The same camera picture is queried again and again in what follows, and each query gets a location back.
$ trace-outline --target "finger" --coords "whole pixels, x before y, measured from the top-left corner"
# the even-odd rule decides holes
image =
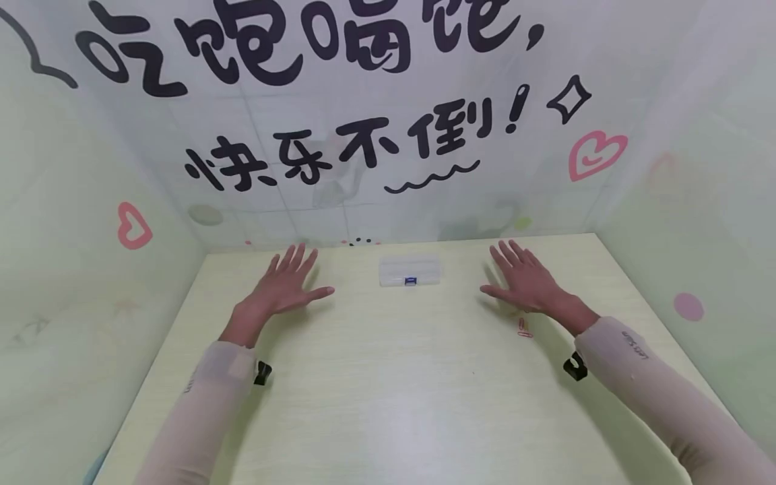
[[[286,255],[283,256],[283,260],[280,262],[280,265],[278,266],[278,272],[284,272],[288,267],[289,264],[291,264],[291,257],[293,256],[293,250],[294,245],[291,244],[289,248],[286,250]]]
[[[507,246],[507,243],[503,241],[498,241],[498,247],[501,249],[501,252],[504,253],[504,257],[509,261],[509,264],[517,268],[522,263],[520,263],[520,258]]]
[[[509,264],[509,262],[504,259],[504,256],[501,255],[500,252],[496,249],[495,246],[490,246],[490,255],[493,256],[493,260],[496,262],[496,265],[501,269],[501,272],[505,275],[509,273],[509,271],[512,269],[512,265]]]
[[[310,256],[307,256],[307,260],[302,263],[302,267],[300,268],[300,273],[302,273],[305,277],[307,277],[307,274],[310,273],[310,270],[315,265],[315,260],[318,259],[318,250],[313,249],[313,252],[310,253]]]
[[[488,296],[492,296],[493,298],[498,298],[499,300],[503,301],[508,301],[509,298],[509,292],[506,289],[499,288],[498,286],[482,285],[480,287],[480,291]]]
[[[269,262],[269,267],[267,268],[267,272],[264,273],[264,276],[271,275],[275,272],[278,268],[278,261],[280,261],[280,255],[275,255],[275,257],[272,258],[272,261]]]
[[[539,258],[534,256],[534,254],[531,252],[530,249],[523,250],[523,253],[525,254],[525,258],[528,259],[531,262],[531,264],[533,264],[534,266],[542,266],[542,262],[539,261]]]
[[[520,262],[525,263],[525,251],[523,251],[523,248],[520,247],[520,244],[510,239],[509,247],[512,248],[512,251],[514,251],[514,253],[518,256],[518,259],[520,260]]]
[[[299,248],[296,249],[296,254],[291,259],[291,264],[289,265],[289,269],[291,271],[296,271],[299,269],[299,265],[302,264],[302,258],[304,257],[304,243],[301,243],[299,245]]]
[[[320,300],[322,298],[326,298],[327,296],[330,296],[334,294],[334,287],[333,286],[324,286],[323,288],[317,288],[313,291],[308,291],[305,293],[305,297],[307,298],[307,302]]]

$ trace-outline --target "black sparkle star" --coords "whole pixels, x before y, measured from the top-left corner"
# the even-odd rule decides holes
[[[573,108],[571,108],[571,110],[569,111],[566,105],[562,104],[561,101],[563,101],[563,98],[565,98],[566,95],[568,95],[572,89],[574,89],[577,92],[577,94],[580,97],[580,100],[577,101],[577,104],[575,104]],[[550,109],[557,109],[558,113],[560,113],[560,115],[562,116],[563,124],[565,125],[566,123],[569,122],[569,120],[571,120],[571,117],[574,116],[574,113],[576,113],[577,110],[581,108],[582,105],[592,97],[593,95],[587,92],[584,86],[582,86],[582,82],[580,81],[579,75],[575,74],[571,76],[571,79],[569,79],[569,84],[567,84],[566,87],[563,88],[561,93],[547,103],[547,107]]]

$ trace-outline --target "black clip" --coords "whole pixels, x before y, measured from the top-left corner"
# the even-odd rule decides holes
[[[256,379],[253,380],[253,384],[255,386],[264,386],[270,373],[272,373],[272,367],[269,364],[258,361],[256,365]]]
[[[563,363],[563,370],[577,382],[587,377],[587,367],[584,366],[582,358],[576,352],[571,354],[571,359]]]

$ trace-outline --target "light wooden tabletop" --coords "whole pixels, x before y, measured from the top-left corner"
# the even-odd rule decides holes
[[[257,354],[272,377],[245,402],[213,483],[689,483],[593,376],[577,383],[563,372],[573,346],[555,322],[526,317],[533,337],[522,336],[518,315],[479,293],[497,274],[492,242],[321,251],[315,284],[337,292],[265,329]],[[719,403],[595,235],[518,242]],[[441,284],[381,288],[380,257],[411,253],[439,255]],[[132,482],[202,352],[273,254],[208,256],[98,485]]]

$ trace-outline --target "arm sleeve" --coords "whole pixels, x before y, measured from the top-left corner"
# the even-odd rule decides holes
[[[577,336],[585,365],[668,446],[695,485],[776,483],[776,466],[724,411],[604,317]]]
[[[135,484],[207,485],[255,369],[252,350],[212,343],[162,425]]]

